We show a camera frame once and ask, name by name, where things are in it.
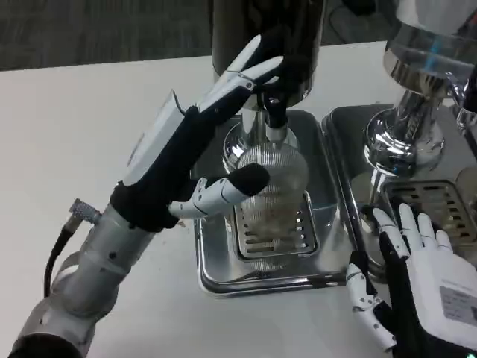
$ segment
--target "stainless steel tray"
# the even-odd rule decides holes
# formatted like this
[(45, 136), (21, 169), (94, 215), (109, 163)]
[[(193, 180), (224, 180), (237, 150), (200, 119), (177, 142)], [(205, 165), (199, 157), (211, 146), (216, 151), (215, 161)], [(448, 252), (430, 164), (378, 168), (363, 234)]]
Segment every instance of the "stainless steel tray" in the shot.
[[(231, 296), (311, 289), (345, 283), (350, 253), (355, 245), (343, 229), (338, 196), (323, 145), (323, 134), (309, 113), (290, 111), (290, 128), (299, 139), (300, 152), (309, 164), (306, 188), (308, 232), (316, 238), (312, 250), (288, 255), (285, 265), (273, 267), (276, 257), (260, 259), (241, 254), (235, 210), (195, 222), (198, 271), (201, 286), (214, 295)], [(199, 160), (195, 177), (225, 175), (222, 147), (228, 131), (240, 119), (219, 128), (214, 142)]]
[[(370, 270), (379, 278), (383, 278), (383, 260), (379, 252), (379, 243), (360, 214), (361, 206), (369, 204), (373, 197), (371, 186), (373, 168), (364, 159), (363, 131), (376, 113), (389, 107), (388, 105), (342, 107), (331, 112), (323, 120), (327, 152), (330, 163), (336, 169), (334, 176), (340, 190), (344, 224), (357, 246), (367, 251), (370, 257)], [(457, 131), (452, 111), (447, 107), (439, 109), (437, 122), (446, 139), (443, 157), (435, 168), (421, 171), (411, 181), (448, 180), (455, 183), (463, 169), (477, 165), (467, 143)], [(461, 191), (461, 196), (473, 196), (473, 193)], [(381, 202), (379, 198), (377, 204), (383, 204), (386, 208), (386, 203)], [(477, 264), (475, 238), (467, 245), (465, 257)]]

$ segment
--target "drip tray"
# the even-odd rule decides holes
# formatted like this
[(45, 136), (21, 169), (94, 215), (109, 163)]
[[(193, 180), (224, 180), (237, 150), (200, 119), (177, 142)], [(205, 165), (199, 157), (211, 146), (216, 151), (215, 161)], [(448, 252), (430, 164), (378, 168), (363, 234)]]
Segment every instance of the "drip tray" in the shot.
[[(294, 239), (264, 238), (244, 226), (240, 209), (195, 221), (199, 282), (214, 295), (250, 295), (345, 284), (354, 243), (341, 225), (337, 190), (316, 119), (289, 111), (290, 129), (309, 165), (309, 185)], [(192, 171), (195, 178), (227, 175), (223, 146), (241, 119), (221, 126)]]
[(287, 236), (258, 237), (248, 230), (241, 208), (234, 209), (237, 227), (238, 250), (245, 259), (263, 259), (297, 254), (310, 254), (318, 246), (318, 238), (309, 206), (309, 195), (305, 193), (297, 213), (296, 227)]
[(475, 242), (477, 232), (457, 188), (447, 180), (390, 182), (383, 186), (384, 199), (399, 197), (419, 211), (428, 214), (449, 235), (458, 251)]

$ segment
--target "white table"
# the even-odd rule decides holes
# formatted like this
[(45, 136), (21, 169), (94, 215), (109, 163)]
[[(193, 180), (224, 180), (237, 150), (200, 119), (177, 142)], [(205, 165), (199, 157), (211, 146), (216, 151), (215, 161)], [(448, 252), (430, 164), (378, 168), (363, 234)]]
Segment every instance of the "white table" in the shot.
[[(385, 103), (399, 87), (384, 43), (320, 50), (297, 107)], [(0, 355), (42, 295), (45, 261), (76, 197), (103, 208), (130, 152), (175, 88), (189, 106), (212, 85), (210, 57), (0, 73)], [(67, 246), (77, 250), (86, 227)], [(385, 357), (344, 287), (215, 299), (199, 289), (192, 225), (160, 234), (98, 325), (89, 357)]]

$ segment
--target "cable connector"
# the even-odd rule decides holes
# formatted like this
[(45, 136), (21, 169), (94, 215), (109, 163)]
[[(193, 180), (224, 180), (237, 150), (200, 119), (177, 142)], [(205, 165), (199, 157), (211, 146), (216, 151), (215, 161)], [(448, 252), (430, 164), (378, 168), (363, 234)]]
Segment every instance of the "cable connector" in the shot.
[(69, 208), (69, 212), (76, 216), (81, 221), (89, 222), (90, 224), (96, 225), (101, 218), (101, 213), (97, 211), (94, 207), (76, 199), (72, 207)]
[(47, 298), (50, 295), (51, 289), (51, 274), (53, 272), (54, 262), (60, 256), (68, 241), (76, 233), (80, 227), (81, 222), (89, 222), (96, 225), (101, 218), (101, 213), (91, 205), (76, 199), (72, 207), (69, 208), (71, 216), (61, 229), (57, 241), (51, 249), (50, 257), (46, 263), (45, 276), (43, 281), (43, 296)]

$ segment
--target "white robotic finger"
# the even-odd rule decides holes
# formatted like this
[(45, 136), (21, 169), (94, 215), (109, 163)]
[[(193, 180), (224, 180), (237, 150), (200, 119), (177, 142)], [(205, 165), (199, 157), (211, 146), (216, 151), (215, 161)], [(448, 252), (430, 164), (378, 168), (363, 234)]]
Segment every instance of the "white robotic finger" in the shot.
[(412, 251), (422, 250), (423, 241), (419, 230), (417, 229), (416, 219), (412, 213), (412, 209), (407, 204), (400, 204), (399, 215), (401, 216), (402, 234), (408, 240), (409, 248)]
[(394, 247), (397, 256), (409, 256), (408, 247), (406, 246), (399, 229), (389, 218), (388, 214), (381, 209), (373, 209), (373, 215), (379, 224), (379, 233), (384, 232), (388, 235), (389, 241)]
[(417, 217), (419, 222), (419, 232), (426, 249), (437, 249), (437, 241), (435, 240), (434, 229), (432, 228), (431, 218), (428, 215), (421, 213)]
[(367, 293), (367, 278), (361, 269), (350, 263), (347, 270), (347, 288), (353, 304), (353, 312), (359, 321), (371, 333), (384, 351), (396, 345), (396, 339), (383, 323), (378, 320), (375, 310), (387, 304), (376, 293)]
[(252, 163), (215, 182), (201, 178), (188, 201), (173, 201), (168, 209), (178, 219), (199, 219), (223, 213), (261, 192), (269, 180), (267, 169)]
[(438, 230), (437, 233), (435, 233), (435, 239), (440, 250), (454, 252), (452, 250), (449, 235), (447, 235), (445, 231)]
[[(221, 87), (214, 86), (212, 91), (210, 91), (202, 101), (197, 103), (199, 111), (203, 112), (207, 110), (219, 102), (221, 98), (229, 95), (236, 88), (242, 87), (252, 92), (256, 86), (256, 80), (258, 78), (268, 75), (270, 72), (278, 69), (284, 61), (285, 58), (283, 56), (271, 58), (270, 60), (266, 60), (265, 62), (240, 72), (235, 77), (231, 77)], [(275, 77), (276, 76), (273, 76), (268, 81), (272, 81)]]
[(251, 59), (251, 57), (256, 53), (257, 49), (260, 47), (262, 42), (262, 35), (256, 35), (250, 42), (241, 50), (240, 54), (235, 58), (234, 61), (227, 67), (222, 76), (215, 82), (214, 87), (209, 92), (211, 95), (213, 92), (222, 88), (226, 82), (230, 79), (237, 76), (238, 73), (244, 70), (245, 65)]
[(280, 77), (274, 76), (271, 80), (269, 80), (269, 82), (266, 82), (266, 83), (265, 83), (265, 86), (270, 85), (270, 84), (275, 84), (275, 83), (278, 82), (279, 80), (280, 80)]

